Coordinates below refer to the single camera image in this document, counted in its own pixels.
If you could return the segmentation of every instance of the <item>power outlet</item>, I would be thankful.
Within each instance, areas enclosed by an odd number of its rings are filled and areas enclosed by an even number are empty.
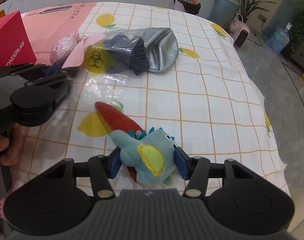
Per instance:
[[[265,16],[263,16],[262,14],[258,15],[258,19],[261,20],[262,22],[266,22],[267,18]]]

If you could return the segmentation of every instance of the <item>space heater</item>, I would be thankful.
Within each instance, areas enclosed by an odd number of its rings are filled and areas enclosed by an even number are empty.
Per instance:
[[[248,26],[246,24],[242,23],[241,26],[234,33],[234,36],[233,36],[234,45],[238,48],[241,48],[243,46],[244,42],[247,40],[250,32],[251,31],[248,28]]]

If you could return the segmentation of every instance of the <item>woven basket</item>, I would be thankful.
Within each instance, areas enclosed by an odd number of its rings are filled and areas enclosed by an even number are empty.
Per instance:
[[[242,15],[241,14],[236,14],[235,17],[234,17],[234,19],[233,19],[233,21],[232,21],[232,23],[231,23],[231,25],[230,25],[230,31],[231,31],[231,33],[234,34],[237,31],[237,29],[241,26],[242,23],[243,23],[243,17],[242,17]]]

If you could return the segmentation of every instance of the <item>blue plush dinosaur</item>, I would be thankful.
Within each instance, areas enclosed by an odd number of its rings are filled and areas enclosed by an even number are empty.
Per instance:
[[[174,137],[170,137],[161,128],[152,128],[149,134],[137,131],[136,138],[129,134],[115,130],[111,139],[121,149],[120,159],[126,166],[133,166],[137,172],[139,185],[154,186],[161,182],[171,183],[170,174],[175,170]]]

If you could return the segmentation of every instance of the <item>gray floor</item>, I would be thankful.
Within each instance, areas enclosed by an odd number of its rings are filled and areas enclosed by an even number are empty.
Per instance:
[[[252,34],[250,39],[259,43]],[[236,51],[250,79],[265,96],[265,109],[275,133],[279,156],[287,164],[285,179],[288,186],[304,187],[304,82],[294,72],[301,74],[301,71],[271,51],[264,41],[262,47],[246,41],[242,49]]]

